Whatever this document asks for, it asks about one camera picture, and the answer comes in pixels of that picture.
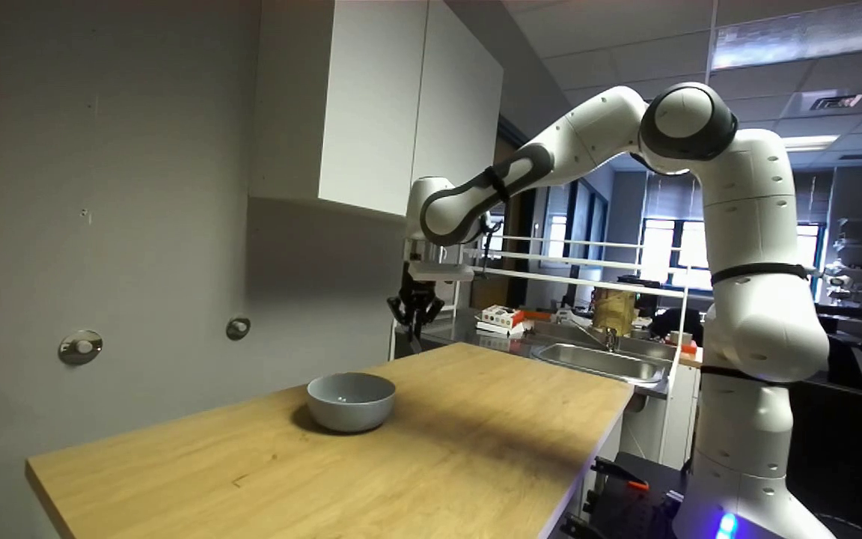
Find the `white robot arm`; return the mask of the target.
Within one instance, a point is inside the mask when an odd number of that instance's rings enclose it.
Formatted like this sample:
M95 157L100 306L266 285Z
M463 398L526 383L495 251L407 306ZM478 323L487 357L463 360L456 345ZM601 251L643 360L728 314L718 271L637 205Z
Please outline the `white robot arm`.
M405 275L426 288L466 282L469 263L447 263L440 251L474 244L490 208L571 182L621 152L657 173L689 173L703 191L712 306L673 536L835 539L788 489L790 386L820 375L829 357L796 244L790 157L776 133L745 130L712 88L682 82L652 100L610 88L463 182L413 181Z

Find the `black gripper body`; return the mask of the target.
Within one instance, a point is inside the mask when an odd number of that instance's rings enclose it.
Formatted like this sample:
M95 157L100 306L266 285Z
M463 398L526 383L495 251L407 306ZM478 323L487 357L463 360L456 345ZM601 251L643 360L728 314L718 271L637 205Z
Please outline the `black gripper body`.
M398 300L405 309L428 309L438 306L440 297L434 294L431 282L416 282L410 271L401 271Z

